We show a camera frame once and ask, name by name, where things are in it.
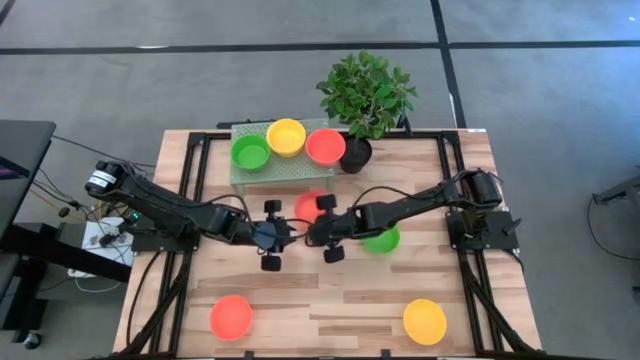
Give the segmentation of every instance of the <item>wooden tabletop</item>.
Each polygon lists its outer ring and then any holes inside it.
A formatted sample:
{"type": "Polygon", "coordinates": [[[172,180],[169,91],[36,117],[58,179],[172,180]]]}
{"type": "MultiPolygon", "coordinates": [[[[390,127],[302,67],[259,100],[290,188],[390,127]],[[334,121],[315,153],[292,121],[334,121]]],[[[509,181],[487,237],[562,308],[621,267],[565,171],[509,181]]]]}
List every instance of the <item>wooden tabletop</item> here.
{"type": "MultiPolygon", "coordinates": [[[[164,134],[154,181],[178,191],[189,131],[164,134]]],[[[486,132],[460,130],[467,168],[496,172],[486,132]]],[[[442,180],[436,142],[376,140],[371,162],[360,174],[338,171],[334,193],[341,213],[363,190],[392,186],[414,193],[442,180]]],[[[212,144],[203,199],[231,193],[229,150],[226,140],[212,144]]],[[[455,174],[452,149],[448,151],[455,174]]],[[[193,194],[193,166],[189,196],[193,194]]],[[[247,186],[245,199],[254,219],[264,218],[265,200],[282,200],[282,215],[293,217],[293,204],[302,192],[322,188],[320,183],[247,186]]],[[[380,190],[363,201],[390,201],[398,196],[380,190]]],[[[236,200],[228,204],[238,206],[236,200]]],[[[242,356],[378,356],[380,349],[394,355],[470,355],[471,332],[457,255],[449,247],[444,209],[399,223],[400,245],[388,256],[374,256],[359,241],[345,240],[346,259],[325,264],[322,248],[298,242],[282,255],[282,271],[260,270],[260,257],[252,247],[232,247],[203,238],[193,258],[178,355],[182,357],[242,356]],[[239,294],[253,308],[249,334],[224,342],[209,329],[209,312],[222,296],[239,294]],[[440,304],[447,317],[444,339],[434,346],[414,343],[402,327],[405,306],[418,298],[440,304]]],[[[128,284],[114,351],[125,346],[127,317],[133,295],[151,254],[138,256],[128,284]]],[[[485,251],[495,302],[513,328],[531,346],[539,348],[529,297],[520,266],[502,251],[485,251]]],[[[135,309],[132,334],[144,325],[156,306],[164,266],[161,255],[142,287],[135,309]]],[[[486,315],[478,303],[485,347],[491,347],[486,315]]],[[[173,309],[169,309],[172,319],[173,309]]],[[[165,321],[161,349],[167,349],[171,321],[165,321]]]]}

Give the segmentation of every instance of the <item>black metal frame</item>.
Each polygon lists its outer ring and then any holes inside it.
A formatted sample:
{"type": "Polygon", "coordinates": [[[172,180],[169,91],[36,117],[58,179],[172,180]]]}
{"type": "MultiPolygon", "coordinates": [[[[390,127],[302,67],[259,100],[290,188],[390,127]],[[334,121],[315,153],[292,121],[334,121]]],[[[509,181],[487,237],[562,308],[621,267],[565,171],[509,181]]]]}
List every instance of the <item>black metal frame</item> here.
{"type": "MultiPolygon", "coordinates": [[[[454,130],[411,131],[410,126],[407,126],[408,124],[409,124],[408,120],[405,119],[405,122],[403,123],[405,127],[405,131],[390,132],[385,136],[385,138],[386,139],[404,139],[404,140],[411,140],[411,139],[436,140],[437,146],[438,146],[440,166],[442,168],[442,175],[444,179],[451,178],[451,170],[449,168],[449,159],[447,156],[447,149],[446,149],[446,142],[449,142],[453,148],[457,171],[462,171],[465,169],[463,155],[462,155],[462,148],[460,146],[460,140],[459,140],[457,131],[454,131],[454,130]]],[[[187,151],[185,154],[185,162],[182,170],[182,177],[180,180],[180,188],[179,188],[180,195],[185,196],[187,193],[187,184],[189,182],[189,174],[191,173],[191,168],[194,160],[193,155],[195,154],[196,147],[201,146],[202,150],[200,153],[200,159],[198,161],[198,170],[197,170],[197,177],[196,177],[195,190],[194,190],[194,200],[201,201],[202,191],[204,188],[204,181],[205,181],[204,175],[207,170],[207,161],[208,161],[208,156],[211,148],[211,143],[214,140],[230,140],[230,139],[231,139],[230,133],[195,133],[194,132],[189,135],[187,151]]],[[[465,250],[458,249],[457,254],[458,254],[458,261],[459,261],[460,267],[462,268],[463,266],[468,266],[469,262],[468,262],[467,254],[465,250]]],[[[168,289],[170,287],[173,267],[175,264],[175,256],[176,256],[176,253],[173,253],[173,252],[167,253],[164,272],[162,276],[162,282],[160,285],[158,302],[161,302],[161,300],[167,295],[168,289]]],[[[186,265],[187,270],[190,269],[192,257],[193,257],[193,252],[184,253],[183,266],[186,265]]],[[[489,275],[487,271],[483,250],[474,251],[474,257],[476,259],[476,265],[480,275],[480,286],[484,291],[484,294],[486,295],[486,299],[488,299],[488,301],[490,302],[493,302],[491,284],[489,281],[489,275]]],[[[463,285],[464,285],[463,286],[464,294],[465,294],[465,300],[467,303],[467,309],[468,309],[468,315],[469,315],[469,323],[471,326],[471,335],[473,339],[474,350],[476,354],[480,354],[481,352],[485,351],[483,340],[482,340],[482,332],[480,329],[480,320],[478,318],[478,311],[475,303],[473,290],[469,286],[467,286],[466,282],[464,281],[464,275],[463,275],[463,285]]],[[[178,352],[180,330],[182,327],[182,317],[184,314],[184,307],[186,302],[186,291],[187,291],[187,286],[181,289],[176,299],[173,323],[171,328],[171,335],[169,338],[169,349],[168,349],[169,353],[173,353],[173,354],[177,354],[178,352]]],[[[497,325],[491,318],[489,318],[489,325],[491,329],[493,349],[496,351],[503,351],[504,347],[502,344],[502,337],[500,335],[497,325]]],[[[161,328],[162,328],[161,325],[158,326],[158,328],[155,329],[152,335],[151,344],[149,347],[149,355],[152,355],[153,353],[157,353],[159,351],[161,328]]]]}

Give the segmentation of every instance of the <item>green platform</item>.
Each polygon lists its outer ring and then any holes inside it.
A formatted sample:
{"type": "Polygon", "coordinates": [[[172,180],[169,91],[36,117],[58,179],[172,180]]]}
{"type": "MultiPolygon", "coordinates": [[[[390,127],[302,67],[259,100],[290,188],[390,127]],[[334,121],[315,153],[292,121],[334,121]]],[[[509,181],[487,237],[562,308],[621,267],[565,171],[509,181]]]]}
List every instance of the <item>green platform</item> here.
{"type": "MultiPolygon", "coordinates": [[[[329,127],[328,119],[300,120],[307,137],[315,130],[329,127]]],[[[231,128],[231,144],[245,135],[265,136],[272,123],[234,125],[231,128]]],[[[282,158],[271,153],[269,162],[258,172],[247,172],[231,165],[231,185],[238,195],[244,195],[244,186],[249,184],[278,183],[310,179],[326,180],[327,190],[333,189],[334,169],[320,167],[313,163],[304,149],[292,158],[282,158]]]]}

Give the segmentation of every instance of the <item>plant pot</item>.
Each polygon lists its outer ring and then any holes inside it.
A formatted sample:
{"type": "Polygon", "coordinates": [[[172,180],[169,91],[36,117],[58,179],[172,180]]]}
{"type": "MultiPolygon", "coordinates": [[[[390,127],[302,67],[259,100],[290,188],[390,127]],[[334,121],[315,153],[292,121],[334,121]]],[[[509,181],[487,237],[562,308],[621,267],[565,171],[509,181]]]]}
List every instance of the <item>plant pot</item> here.
{"type": "Polygon", "coordinates": [[[346,150],[340,158],[340,167],[347,174],[357,174],[371,160],[373,148],[367,139],[348,137],[346,150]]]}

